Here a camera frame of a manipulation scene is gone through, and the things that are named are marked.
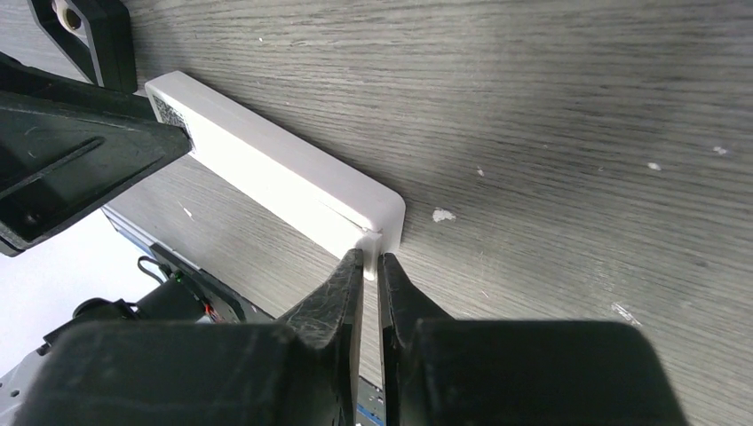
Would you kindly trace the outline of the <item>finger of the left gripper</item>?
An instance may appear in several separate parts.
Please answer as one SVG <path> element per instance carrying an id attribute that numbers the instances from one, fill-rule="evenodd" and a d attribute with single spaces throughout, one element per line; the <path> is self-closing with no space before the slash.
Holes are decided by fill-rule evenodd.
<path id="1" fill-rule="evenodd" d="M 156 122 L 150 101 L 29 67 L 1 53 L 1 91 Z"/>
<path id="2" fill-rule="evenodd" d="M 190 149 L 186 132 L 159 123 L 139 96 L 2 93 L 2 254 L 62 233 Z"/>

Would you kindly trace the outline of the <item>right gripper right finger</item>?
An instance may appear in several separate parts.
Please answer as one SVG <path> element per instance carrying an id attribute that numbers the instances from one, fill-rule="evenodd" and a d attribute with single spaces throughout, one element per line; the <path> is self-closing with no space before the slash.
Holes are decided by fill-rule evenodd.
<path id="1" fill-rule="evenodd" d="M 455 319 L 377 264 L 389 425 L 684 425 L 653 346 L 601 320 Z"/>

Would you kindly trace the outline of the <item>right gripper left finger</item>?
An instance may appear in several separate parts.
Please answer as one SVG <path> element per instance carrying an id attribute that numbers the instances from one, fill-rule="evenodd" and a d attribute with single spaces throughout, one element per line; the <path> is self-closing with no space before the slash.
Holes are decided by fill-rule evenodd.
<path id="1" fill-rule="evenodd" d="M 61 392 L 87 422 L 41 425 L 352 425 L 363 255 L 346 252 L 312 293 L 266 323 L 144 321 L 100 331 L 66 367 Z"/>

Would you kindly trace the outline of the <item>long white remote control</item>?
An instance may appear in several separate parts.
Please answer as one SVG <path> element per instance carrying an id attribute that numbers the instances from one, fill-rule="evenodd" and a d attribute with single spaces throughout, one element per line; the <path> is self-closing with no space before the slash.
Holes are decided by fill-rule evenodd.
<path id="1" fill-rule="evenodd" d="M 406 203 L 393 189 L 185 73 L 145 84 L 159 122 L 191 139 L 190 156 L 337 258 L 364 231 L 398 251 Z"/>

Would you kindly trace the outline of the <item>narrow white battery cover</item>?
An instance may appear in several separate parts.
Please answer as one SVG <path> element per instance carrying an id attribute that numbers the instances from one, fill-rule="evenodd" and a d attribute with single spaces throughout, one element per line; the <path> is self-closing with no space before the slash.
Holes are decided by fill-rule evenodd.
<path id="1" fill-rule="evenodd" d="M 377 277 L 377 259 L 382 249 L 382 234 L 364 231 L 355 242 L 354 247 L 362 251 L 364 279 L 375 280 Z"/>

